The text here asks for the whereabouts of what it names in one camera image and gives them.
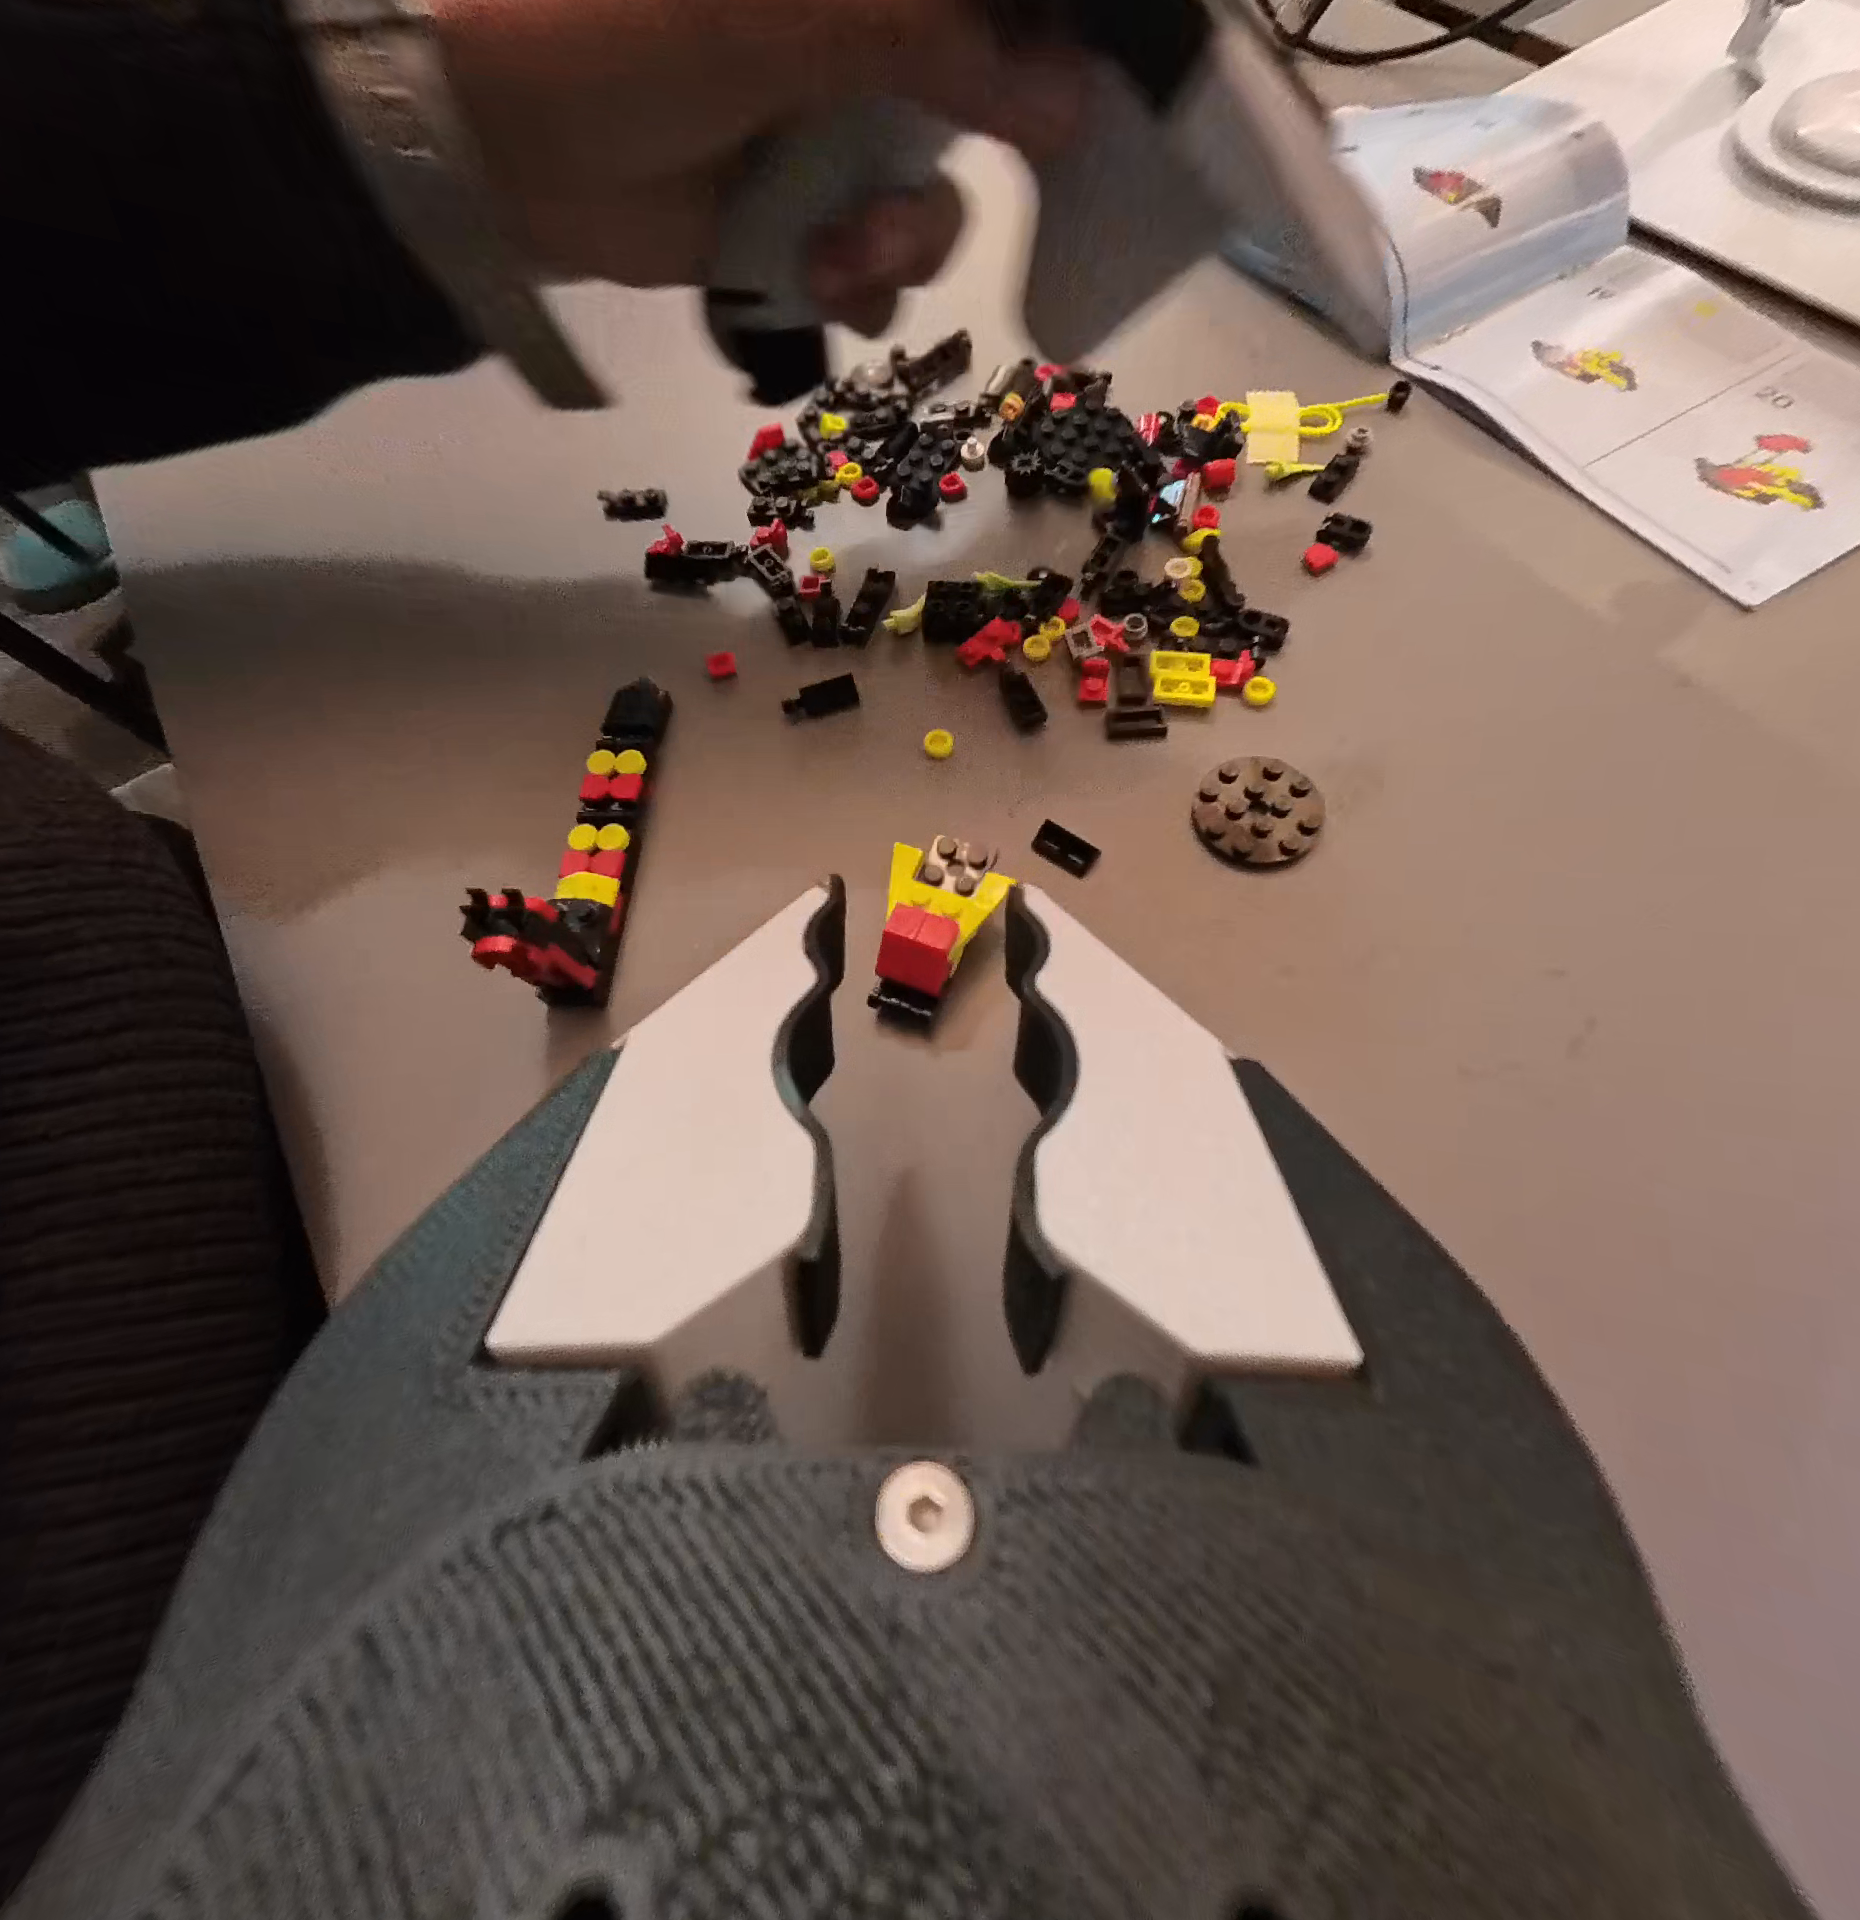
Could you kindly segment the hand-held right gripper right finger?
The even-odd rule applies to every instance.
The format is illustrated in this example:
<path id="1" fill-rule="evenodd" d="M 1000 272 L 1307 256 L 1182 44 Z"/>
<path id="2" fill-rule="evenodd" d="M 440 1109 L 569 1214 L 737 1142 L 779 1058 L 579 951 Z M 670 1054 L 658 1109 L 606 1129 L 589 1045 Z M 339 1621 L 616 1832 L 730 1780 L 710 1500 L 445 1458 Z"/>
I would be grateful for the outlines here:
<path id="1" fill-rule="evenodd" d="M 1051 893 L 1007 903 L 1003 1321 L 1026 1378 L 1356 1378 L 1364 1351 L 1235 1060 Z"/>

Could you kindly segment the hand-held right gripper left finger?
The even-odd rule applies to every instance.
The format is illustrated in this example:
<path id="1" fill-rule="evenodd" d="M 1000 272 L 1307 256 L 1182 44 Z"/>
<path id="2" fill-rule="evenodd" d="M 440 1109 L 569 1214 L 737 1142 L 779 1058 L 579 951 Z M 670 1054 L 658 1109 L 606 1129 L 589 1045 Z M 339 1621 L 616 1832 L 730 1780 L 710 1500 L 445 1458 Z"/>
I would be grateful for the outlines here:
<path id="1" fill-rule="evenodd" d="M 843 1300 L 834 1063 L 846 887 L 824 877 L 610 1051 L 486 1329 L 497 1363 L 779 1373 Z"/>

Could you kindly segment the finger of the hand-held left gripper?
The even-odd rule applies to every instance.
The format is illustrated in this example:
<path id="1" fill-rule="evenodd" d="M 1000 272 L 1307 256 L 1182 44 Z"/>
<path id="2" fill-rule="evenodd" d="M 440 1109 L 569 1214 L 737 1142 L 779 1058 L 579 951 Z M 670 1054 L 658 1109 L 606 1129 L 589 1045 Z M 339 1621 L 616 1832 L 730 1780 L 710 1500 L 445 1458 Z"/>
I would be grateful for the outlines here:
<path id="1" fill-rule="evenodd" d="M 1022 319 L 1039 356 L 1081 360 L 1177 276 L 1265 218 L 1256 91 L 1202 70 L 1156 111 L 1116 70 L 1083 76 L 1073 130 L 1036 164 Z"/>
<path id="2" fill-rule="evenodd" d="M 1252 4 L 1214 4 L 1211 23 L 1241 227 L 1290 261 L 1303 297 L 1358 355 L 1385 360 L 1392 345 L 1388 248 L 1337 160 L 1327 111 Z"/>

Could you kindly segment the long black lego assembly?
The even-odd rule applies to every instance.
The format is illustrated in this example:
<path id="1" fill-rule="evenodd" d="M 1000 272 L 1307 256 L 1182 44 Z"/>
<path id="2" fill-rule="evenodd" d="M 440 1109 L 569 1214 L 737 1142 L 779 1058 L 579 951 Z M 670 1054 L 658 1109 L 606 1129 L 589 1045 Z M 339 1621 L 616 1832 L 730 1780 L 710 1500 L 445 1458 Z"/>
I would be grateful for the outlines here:
<path id="1" fill-rule="evenodd" d="M 559 1010 L 606 1009 L 673 712 L 670 693 L 648 677 L 610 694 L 552 882 L 471 887 L 461 900 L 460 934 L 477 968 L 523 982 Z"/>

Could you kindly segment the small yellow red lego assembly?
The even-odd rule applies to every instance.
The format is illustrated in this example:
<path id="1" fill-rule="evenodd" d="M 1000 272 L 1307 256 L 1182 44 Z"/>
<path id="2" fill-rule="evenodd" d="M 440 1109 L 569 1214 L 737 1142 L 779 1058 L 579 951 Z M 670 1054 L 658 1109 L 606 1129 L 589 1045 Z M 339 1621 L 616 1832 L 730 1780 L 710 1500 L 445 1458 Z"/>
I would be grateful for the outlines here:
<path id="1" fill-rule="evenodd" d="M 884 1020 L 931 1026 L 965 954 L 1010 889 L 1012 877 L 980 839 L 935 835 L 921 847 L 893 842 L 869 1009 Z"/>

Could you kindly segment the lego instruction booklet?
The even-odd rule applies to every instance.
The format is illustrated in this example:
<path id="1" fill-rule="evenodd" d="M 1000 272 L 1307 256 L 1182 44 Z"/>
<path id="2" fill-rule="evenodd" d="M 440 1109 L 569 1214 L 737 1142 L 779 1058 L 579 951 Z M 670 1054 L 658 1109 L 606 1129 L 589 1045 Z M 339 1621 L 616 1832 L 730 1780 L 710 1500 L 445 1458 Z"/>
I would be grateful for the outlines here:
<path id="1" fill-rule="evenodd" d="M 1860 367 L 1629 244 L 1629 171 L 1535 94 L 1335 109 L 1391 362 L 1739 607 L 1860 547 Z"/>

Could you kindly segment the person's left forearm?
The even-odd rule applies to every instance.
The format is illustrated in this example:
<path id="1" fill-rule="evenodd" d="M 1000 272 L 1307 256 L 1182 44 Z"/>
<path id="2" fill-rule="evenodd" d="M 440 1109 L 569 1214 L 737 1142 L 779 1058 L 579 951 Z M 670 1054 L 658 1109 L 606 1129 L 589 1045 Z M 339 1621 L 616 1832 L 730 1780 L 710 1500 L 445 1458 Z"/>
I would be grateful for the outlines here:
<path id="1" fill-rule="evenodd" d="M 262 439 L 479 355 L 280 4 L 0 3 L 0 492 Z"/>

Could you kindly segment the pile of loose lego pieces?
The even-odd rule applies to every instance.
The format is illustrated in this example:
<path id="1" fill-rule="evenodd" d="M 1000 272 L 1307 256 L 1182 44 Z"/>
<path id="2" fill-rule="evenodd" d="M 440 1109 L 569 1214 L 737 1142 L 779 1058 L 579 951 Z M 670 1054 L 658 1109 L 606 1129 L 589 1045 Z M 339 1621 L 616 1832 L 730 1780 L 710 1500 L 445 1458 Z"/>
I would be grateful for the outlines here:
<path id="1" fill-rule="evenodd" d="M 673 527 L 662 488 L 601 492 L 600 510 L 653 534 L 638 559 L 648 588 L 704 597 L 747 582 L 794 649 L 861 651 L 879 635 L 940 649 L 992 686 L 1022 737 L 1045 731 L 1035 672 L 1047 662 L 1109 739 L 1161 737 L 1170 714 L 1226 696 L 1271 707 L 1291 621 L 1252 607 L 1223 550 L 1252 402 L 1202 397 L 1128 416 L 1105 372 L 1030 356 L 957 397 L 969 372 L 970 335 L 956 330 L 803 381 L 795 411 L 762 422 L 740 460 L 740 534 Z M 908 588 L 897 566 L 854 566 L 841 541 L 815 540 L 835 506 L 915 538 L 994 498 L 1010 527 L 1036 508 L 1073 513 L 1081 553 L 1009 553 Z"/>

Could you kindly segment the black round lego plate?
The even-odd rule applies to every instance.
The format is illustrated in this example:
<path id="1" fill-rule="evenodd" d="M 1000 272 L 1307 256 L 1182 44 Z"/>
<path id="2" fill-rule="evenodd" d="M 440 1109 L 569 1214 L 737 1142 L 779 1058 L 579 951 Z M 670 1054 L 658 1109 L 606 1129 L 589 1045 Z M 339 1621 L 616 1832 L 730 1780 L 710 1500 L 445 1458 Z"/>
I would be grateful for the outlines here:
<path id="1" fill-rule="evenodd" d="M 1316 781 L 1277 757 L 1230 757 L 1196 781 L 1189 823 L 1226 864 L 1293 868 L 1322 841 L 1327 802 Z"/>

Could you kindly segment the person's left hand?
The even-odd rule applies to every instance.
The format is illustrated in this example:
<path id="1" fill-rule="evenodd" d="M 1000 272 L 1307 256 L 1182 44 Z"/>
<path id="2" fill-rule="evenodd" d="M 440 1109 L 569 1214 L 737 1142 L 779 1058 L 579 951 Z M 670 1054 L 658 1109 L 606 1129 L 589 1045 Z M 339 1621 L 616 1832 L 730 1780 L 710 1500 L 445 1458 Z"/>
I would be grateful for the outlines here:
<path id="1" fill-rule="evenodd" d="M 1028 160 L 1065 147 L 1083 54 L 1010 57 L 977 4 L 430 4 L 502 234 L 541 280 L 704 283 L 746 151 L 841 97 L 908 99 Z"/>

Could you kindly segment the grey wristwatch band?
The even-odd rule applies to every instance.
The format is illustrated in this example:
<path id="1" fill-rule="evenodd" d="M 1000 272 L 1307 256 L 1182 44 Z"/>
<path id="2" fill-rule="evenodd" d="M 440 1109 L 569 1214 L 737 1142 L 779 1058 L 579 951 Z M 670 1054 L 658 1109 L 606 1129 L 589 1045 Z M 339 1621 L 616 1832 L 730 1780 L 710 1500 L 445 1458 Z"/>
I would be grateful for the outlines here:
<path id="1" fill-rule="evenodd" d="M 464 330 L 547 407 L 606 409 L 606 388 L 505 233 L 429 7 L 290 3 L 284 13 L 372 199 Z"/>

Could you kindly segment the white monitor stand base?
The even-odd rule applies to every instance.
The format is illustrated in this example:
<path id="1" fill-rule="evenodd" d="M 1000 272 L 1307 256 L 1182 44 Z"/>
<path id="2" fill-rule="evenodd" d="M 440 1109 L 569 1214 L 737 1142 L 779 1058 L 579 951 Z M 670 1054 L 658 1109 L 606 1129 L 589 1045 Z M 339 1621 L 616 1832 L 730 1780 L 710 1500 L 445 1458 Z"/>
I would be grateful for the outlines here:
<path id="1" fill-rule="evenodd" d="M 1860 3 L 1673 3 L 1512 84 L 1609 128 L 1642 233 L 1860 328 Z"/>

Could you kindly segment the teal object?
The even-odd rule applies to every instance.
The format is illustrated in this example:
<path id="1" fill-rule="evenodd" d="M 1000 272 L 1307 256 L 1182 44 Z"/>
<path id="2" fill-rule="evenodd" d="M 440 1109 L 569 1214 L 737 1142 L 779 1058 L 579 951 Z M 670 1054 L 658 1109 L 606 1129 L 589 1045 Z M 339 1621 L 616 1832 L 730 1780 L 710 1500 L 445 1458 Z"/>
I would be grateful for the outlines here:
<path id="1" fill-rule="evenodd" d="M 0 553 L 0 579 L 28 612 L 69 612 L 117 591 L 119 576 L 105 523 L 94 499 L 69 495 L 5 506 L 10 536 Z"/>

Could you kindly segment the black metal bar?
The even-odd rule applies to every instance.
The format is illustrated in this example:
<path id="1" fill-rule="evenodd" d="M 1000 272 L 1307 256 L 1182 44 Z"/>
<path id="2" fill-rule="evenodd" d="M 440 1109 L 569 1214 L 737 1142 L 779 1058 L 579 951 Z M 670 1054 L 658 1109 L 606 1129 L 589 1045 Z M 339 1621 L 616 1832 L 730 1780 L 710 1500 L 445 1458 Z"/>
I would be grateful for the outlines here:
<path id="1" fill-rule="evenodd" d="M 2 516 L 5 506 L 20 508 L 21 502 L 28 499 L 15 492 L 0 492 Z M 117 612 L 100 641 L 98 656 L 101 666 L 92 669 L 0 603 L 2 659 L 72 700 L 115 731 L 125 732 L 151 755 L 171 758 L 171 743 L 133 645 L 131 621 L 124 612 Z"/>

